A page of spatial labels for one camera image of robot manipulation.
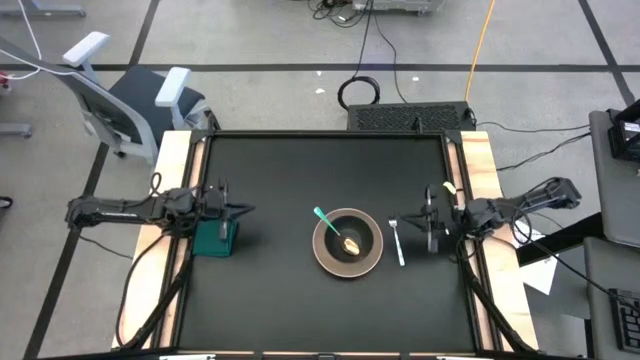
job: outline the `chair backrest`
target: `chair backrest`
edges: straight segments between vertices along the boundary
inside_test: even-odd
[[[116,151],[151,159],[150,162],[157,158],[158,146],[149,123],[102,86],[76,70],[42,61],[2,37],[0,49],[50,72],[71,89],[78,98],[85,120],[92,125],[102,142]],[[128,142],[121,136],[123,132],[132,131],[139,134],[142,144]]]

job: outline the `brown plate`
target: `brown plate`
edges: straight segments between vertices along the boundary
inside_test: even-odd
[[[347,254],[341,239],[320,220],[313,231],[313,253],[320,265],[331,274],[343,278],[362,276],[378,263],[382,256],[382,232],[366,213],[356,209],[337,209],[327,219],[344,237],[360,247],[358,255]]]

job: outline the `fork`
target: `fork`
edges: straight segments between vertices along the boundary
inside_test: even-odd
[[[396,237],[396,249],[398,250],[398,261],[400,261],[400,266],[404,266],[404,257],[402,256],[402,248],[400,247],[400,240],[398,239],[398,230],[396,227],[398,226],[398,220],[395,217],[389,218],[389,226],[393,228],[393,235]]]

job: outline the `white paper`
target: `white paper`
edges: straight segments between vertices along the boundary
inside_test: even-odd
[[[517,221],[516,224],[525,234],[529,232],[529,227],[523,222]],[[515,233],[516,238],[519,241],[525,242],[527,240],[518,231],[515,231]],[[533,236],[531,237],[531,239],[535,241],[542,237],[544,237],[543,234],[533,229]],[[549,295],[557,263],[558,260],[553,257],[548,257],[533,264],[521,267],[520,274],[522,276],[522,281],[524,281],[525,284],[531,286],[532,288],[540,291],[541,293]]]

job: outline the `green block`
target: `green block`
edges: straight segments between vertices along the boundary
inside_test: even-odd
[[[193,254],[212,257],[227,257],[231,255],[233,239],[236,237],[238,222],[232,221],[228,225],[227,241],[220,240],[220,221],[201,221],[196,229],[193,244]]]

